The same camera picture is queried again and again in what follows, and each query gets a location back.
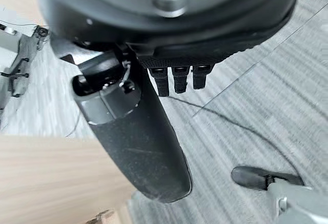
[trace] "black rubber arm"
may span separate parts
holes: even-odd
[[[173,202],[191,192],[191,175],[147,71],[142,70],[140,75],[138,107],[123,118],[90,127],[140,192],[150,199]]]

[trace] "gray carpet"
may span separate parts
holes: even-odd
[[[328,194],[327,2],[299,0],[275,37],[216,67],[207,96],[162,98],[194,190],[170,205],[136,193],[129,203],[134,224],[274,223],[266,193],[238,187],[230,172],[251,165],[295,173],[284,156],[307,185]]]

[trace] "thin wire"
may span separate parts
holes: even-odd
[[[38,26],[38,24],[34,24],[34,23],[31,23],[31,24],[16,24],[16,23],[10,23],[10,22],[7,22],[7,21],[4,21],[4,20],[0,20],[0,22],[3,22],[3,23],[8,23],[8,24],[11,24],[11,25],[16,25],[16,26]]]
[[[74,126],[73,130],[68,135],[66,135],[65,138],[71,136],[76,131],[76,128],[77,128],[77,125],[80,121],[80,118],[81,118],[81,113],[79,113],[79,115],[77,117],[77,120],[76,120],[76,123],[75,123],[75,126]]]
[[[176,97],[171,97],[169,96],[168,98],[171,98],[173,100],[176,100],[176,101],[179,101],[181,103],[185,103],[187,105],[190,105],[190,106],[194,106],[194,107],[198,107],[198,108],[201,108],[202,110],[205,110],[207,112],[210,112],[212,114],[215,114],[217,116],[219,116],[220,118],[224,119],[225,121],[233,124],[233,125],[236,125],[240,128],[243,128],[251,133],[253,133],[254,135],[258,136],[259,138],[263,139],[265,142],[267,142],[273,149],[275,149],[288,163],[289,165],[294,169],[294,171],[296,172],[296,174],[300,177],[301,174],[299,173],[298,169],[296,168],[296,166],[293,164],[293,162],[272,142],[270,141],[268,138],[264,137],[262,134],[260,134],[259,132],[255,131],[253,128],[249,128],[249,127],[245,127],[239,123],[237,123],[236,121],[233,121],[231,120],[230,118],[226,117],[225,115],[223,114],[220,114],[214,110],[211,110],[211,109],[208,109],[208,108],[205,108],[203,106],[200,106],[200,105],[197,105],[197,104],[193,104],[193,103],[190,103],[188,101],[184,101],[182,99],[179,99],[179,98],[176,98]]]

